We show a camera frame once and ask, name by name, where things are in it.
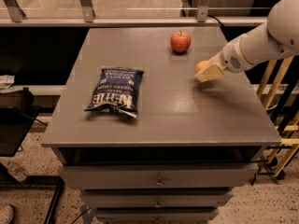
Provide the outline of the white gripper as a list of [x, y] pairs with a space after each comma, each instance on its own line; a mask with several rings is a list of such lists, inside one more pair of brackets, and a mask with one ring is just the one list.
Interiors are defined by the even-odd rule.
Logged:
[[208, 66], [195, 77], [200, 82], [207, 82], [224, 76], [224, 72], [241, 73], [254, 67], [246, 60], [241, 50], [241, 39], [235, 38], [222, 50], [208, 60]]

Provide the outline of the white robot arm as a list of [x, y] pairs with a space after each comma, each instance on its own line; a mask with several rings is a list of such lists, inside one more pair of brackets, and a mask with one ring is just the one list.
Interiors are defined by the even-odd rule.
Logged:
[[241, 73], [298, 53], [299, 0], [280, 0], [270, 10], [267, 22], [231, 40], [208, 61], [201, 61], [195, 77], [207, 82], [223, 77], [226, 71]]

